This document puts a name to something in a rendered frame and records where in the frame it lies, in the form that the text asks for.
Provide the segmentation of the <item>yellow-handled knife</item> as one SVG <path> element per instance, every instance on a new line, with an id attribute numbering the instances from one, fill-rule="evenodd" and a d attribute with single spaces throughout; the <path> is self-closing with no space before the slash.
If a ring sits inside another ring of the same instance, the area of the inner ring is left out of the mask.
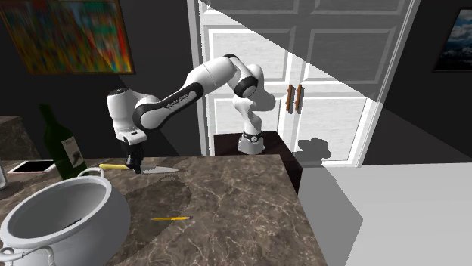
<path id="1" fill-rule="evenodd" d="M 118 165 L 118 164 L 100 164 L 102 169 L 119 169 L 119 170 L 132 170 L 136 174 L 160 174 L 160 173 L 170 173 L 178 172 L 178 169 L 164 167 L 164 166 L 155 166 L 155 165 L 141 165 L 132 167 L 131 165 Z"/>

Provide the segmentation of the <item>dark sky wall picture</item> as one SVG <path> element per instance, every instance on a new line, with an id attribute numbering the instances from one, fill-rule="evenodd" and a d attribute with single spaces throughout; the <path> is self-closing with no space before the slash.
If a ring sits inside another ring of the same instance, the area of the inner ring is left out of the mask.
<path id="1" fill-rule="evenodd" d="M 460 8 L 434 72 L 472 72 L 472 7 Z"/>

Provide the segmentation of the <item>white double door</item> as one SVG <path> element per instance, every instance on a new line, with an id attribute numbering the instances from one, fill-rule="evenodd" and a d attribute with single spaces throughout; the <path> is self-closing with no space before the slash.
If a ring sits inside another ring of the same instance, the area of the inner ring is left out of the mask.
<path id="1" fill-rule="evenodd" d="M 261 112 L 305 167 L 359 167 L 421 0 L 186 0 L 192 56 L 262 67 Z"/>

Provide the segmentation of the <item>dark green wine bottle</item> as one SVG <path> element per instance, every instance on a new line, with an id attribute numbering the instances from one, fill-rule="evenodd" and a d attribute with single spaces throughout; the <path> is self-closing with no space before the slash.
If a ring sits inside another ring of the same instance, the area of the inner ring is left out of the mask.
<path id="1" fill-rule="evenodd" d="M 46 124 L 43 142 L 60 176 L 63 180 L 77 177 L 86 164 L 73 133 L 57 121 L 48 104 L 40 104 L 39 111 Z"/>

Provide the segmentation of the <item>tablet with pink frame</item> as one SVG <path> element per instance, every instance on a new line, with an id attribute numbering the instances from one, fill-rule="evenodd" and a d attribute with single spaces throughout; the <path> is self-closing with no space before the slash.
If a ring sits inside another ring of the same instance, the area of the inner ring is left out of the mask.
<path id="1" fill-rule="evenodd" d="M 8 171 L 8 174 L 17 173 L 46 173 L 55 168 L 53 160 L 27 160 Z"/>

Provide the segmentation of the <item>dark robot stand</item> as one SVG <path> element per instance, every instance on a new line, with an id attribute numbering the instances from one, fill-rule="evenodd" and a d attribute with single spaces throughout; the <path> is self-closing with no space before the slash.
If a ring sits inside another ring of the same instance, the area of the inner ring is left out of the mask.
<path id="1" fill-rule="evenodd" d="M 238 151 L 238 140 L 241 133 L 214 135 L 214 149 L 216 156 L 236 156 L 244 155 Z M 276 131 L 264 131 L 262 133 L 265 149 L 262 155 L 278 154 L 281 157 L 284 167 L 290 177 L 296 194 L 299 193 L 303 167 L 298 163 L 295 156 L 283 142 Z"/>

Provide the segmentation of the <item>colourful abstract wall picture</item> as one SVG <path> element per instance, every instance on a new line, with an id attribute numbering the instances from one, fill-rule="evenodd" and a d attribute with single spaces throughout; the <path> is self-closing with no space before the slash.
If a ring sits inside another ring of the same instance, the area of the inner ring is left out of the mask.
<path id="1" fill-rule="evenodd" d="M 30 74 L 135 72 L 119 0 L 0 0 L 0 17 Z"/>

